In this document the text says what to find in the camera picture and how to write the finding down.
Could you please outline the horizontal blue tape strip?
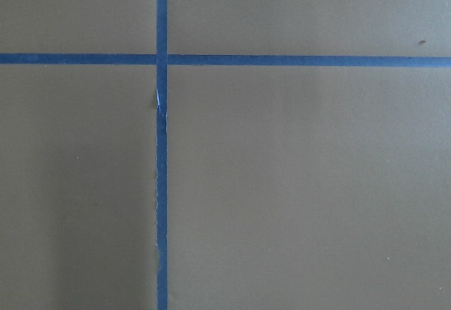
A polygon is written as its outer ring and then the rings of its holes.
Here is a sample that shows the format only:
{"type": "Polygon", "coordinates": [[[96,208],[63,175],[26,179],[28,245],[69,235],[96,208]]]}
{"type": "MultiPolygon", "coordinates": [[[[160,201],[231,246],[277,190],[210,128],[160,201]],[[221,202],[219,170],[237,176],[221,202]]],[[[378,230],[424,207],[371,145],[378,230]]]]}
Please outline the horizontal blue tape strip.
{"type": "Polygon", "coordinates": [[[449,68],[450,57],[2,53],[2,64],[449,68]]]}

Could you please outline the vertical blue tape strip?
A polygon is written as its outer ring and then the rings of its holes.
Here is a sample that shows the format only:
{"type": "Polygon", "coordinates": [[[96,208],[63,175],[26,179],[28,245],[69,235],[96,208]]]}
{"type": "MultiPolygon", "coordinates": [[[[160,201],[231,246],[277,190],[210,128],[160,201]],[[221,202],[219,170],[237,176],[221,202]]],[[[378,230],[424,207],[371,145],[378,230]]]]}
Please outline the vertical blue tape strip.
{"type": "Polygon", "coordinates": [[[158,249],[157,308],[168,308],[168,0],[156,0],[156,246],[158,249]]]}

